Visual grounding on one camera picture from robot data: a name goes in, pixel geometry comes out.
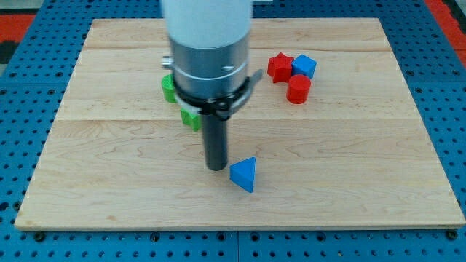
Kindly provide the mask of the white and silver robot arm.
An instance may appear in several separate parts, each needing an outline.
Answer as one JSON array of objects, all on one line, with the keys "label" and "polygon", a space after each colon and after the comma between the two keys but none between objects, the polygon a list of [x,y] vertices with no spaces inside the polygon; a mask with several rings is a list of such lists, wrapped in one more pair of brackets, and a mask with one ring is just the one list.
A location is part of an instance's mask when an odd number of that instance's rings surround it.
[{"label": "white and silver robot arm", "polygon": [[176,87],[200,99],[234,92],[248,75],[251,0],[162,0]]}]

